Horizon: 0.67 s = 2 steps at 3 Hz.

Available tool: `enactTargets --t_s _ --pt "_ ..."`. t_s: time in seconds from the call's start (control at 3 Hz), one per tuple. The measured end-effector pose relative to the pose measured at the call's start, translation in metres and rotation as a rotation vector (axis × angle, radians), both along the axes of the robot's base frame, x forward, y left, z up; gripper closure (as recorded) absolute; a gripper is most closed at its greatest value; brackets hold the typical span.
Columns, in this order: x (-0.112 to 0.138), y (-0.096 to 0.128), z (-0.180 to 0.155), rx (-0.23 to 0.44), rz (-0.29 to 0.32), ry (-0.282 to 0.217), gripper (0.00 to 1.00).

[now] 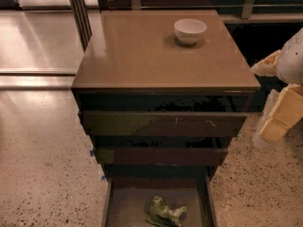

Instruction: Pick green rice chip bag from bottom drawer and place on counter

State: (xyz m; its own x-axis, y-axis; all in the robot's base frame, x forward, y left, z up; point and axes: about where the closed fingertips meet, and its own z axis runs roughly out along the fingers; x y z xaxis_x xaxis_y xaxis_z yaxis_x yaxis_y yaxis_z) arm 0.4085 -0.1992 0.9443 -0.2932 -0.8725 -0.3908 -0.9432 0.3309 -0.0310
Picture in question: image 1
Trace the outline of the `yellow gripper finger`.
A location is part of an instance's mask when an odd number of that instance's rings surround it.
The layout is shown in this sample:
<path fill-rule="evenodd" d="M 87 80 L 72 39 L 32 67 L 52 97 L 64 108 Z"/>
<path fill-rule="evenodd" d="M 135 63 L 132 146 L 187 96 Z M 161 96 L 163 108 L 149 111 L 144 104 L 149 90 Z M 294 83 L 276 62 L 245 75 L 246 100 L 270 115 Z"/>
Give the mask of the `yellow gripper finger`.
<path fill-rule="evenodd" d="M 266 142 L 276 142 L 303 118 L 303 86 L 290 84 L 280 92 L 272 90 L 267 98 L 258 131 Z"/>
<path fill-rule="evenodd" d="M 251 72 L 260 77 L 278 77 L 276 65 L 280 57 L 280 50 L 277 50 L 267 56 L 265 59 L 255 63 L 251 68 Z"/>

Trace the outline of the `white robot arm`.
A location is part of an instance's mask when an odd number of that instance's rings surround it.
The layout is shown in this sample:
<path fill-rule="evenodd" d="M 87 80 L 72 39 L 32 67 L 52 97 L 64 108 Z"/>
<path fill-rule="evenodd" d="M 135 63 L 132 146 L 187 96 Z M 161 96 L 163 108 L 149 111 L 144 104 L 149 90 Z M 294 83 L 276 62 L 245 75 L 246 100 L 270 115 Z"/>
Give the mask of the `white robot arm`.
<path fill-rule="evenodd" d="M 260 148 L 280 140 L 303 118 L 303 28 L 280 50 L 255 63 L 251 71 L 261 77 L 278 77 L 287 84 L 267 97 L 253 136 L 254 145 Z"/>

